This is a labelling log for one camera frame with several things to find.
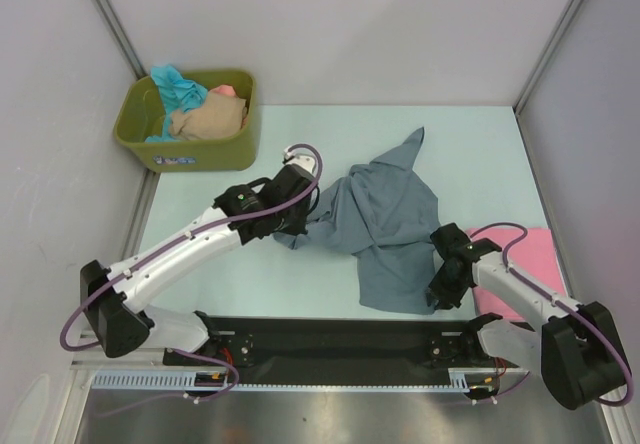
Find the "grey blue t shirt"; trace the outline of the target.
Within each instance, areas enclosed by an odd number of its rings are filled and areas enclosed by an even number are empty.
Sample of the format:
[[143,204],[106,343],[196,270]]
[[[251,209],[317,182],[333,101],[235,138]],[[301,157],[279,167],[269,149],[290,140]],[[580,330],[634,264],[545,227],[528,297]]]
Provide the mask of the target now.
[[310,244],[357,260],[359,302],[383,312],[431,315],[426,290],[436,274],[431,234],[438,198],[414,171],[423,128],[400,145],[352,166],[323,190],[307,217]]

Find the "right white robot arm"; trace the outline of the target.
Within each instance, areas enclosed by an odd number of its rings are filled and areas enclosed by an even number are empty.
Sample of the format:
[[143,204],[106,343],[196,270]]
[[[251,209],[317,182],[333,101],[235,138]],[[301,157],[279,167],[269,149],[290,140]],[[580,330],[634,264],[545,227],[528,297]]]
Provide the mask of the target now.
[[468,324],[461,340],[463,357],[473,365],[502,358],[539,376],[564,408],[595,401],[623,407],[635,382],[611,312],[601,303],[581,303],[534,278],[510,258],[528,236],[501,246],[481,232],[468,235],[456,224],[439,227],[431,242],[442,260],[426,290],[434,309],[458,308],[471,289],[503,301],[525,322],[483,314]]

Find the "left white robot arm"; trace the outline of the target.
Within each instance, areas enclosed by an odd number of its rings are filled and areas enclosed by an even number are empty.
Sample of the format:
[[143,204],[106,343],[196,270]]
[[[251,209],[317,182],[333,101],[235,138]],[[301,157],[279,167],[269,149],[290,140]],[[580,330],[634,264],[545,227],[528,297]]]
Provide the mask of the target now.
[[214,361],[221,351],[211,317],[200,311],[177,313],[153,300],[208,260],[274,233],[306,230],[311,193],[319,165],[294,156],[274,178],[232,186],[189,225],[129,259],[81,270],[84,314],[109,358],[139,348],[186,351],[197,362]]

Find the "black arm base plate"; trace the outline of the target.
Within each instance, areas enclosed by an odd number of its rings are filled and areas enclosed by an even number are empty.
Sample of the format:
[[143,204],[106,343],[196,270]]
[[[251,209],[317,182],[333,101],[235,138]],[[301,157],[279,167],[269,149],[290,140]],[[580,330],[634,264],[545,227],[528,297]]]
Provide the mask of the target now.
[[426,387],[444,385],[456,369],[490,373],[494,358],[475,343],[462,321],[349,321],[195,319],[204,335],[194,343],[157,337],[157,318],[127,324],[101,322],[98,339],[109,358],[145,347],[162,350],[169,368],[194,368],[215,380],[224,375],[245,385]]

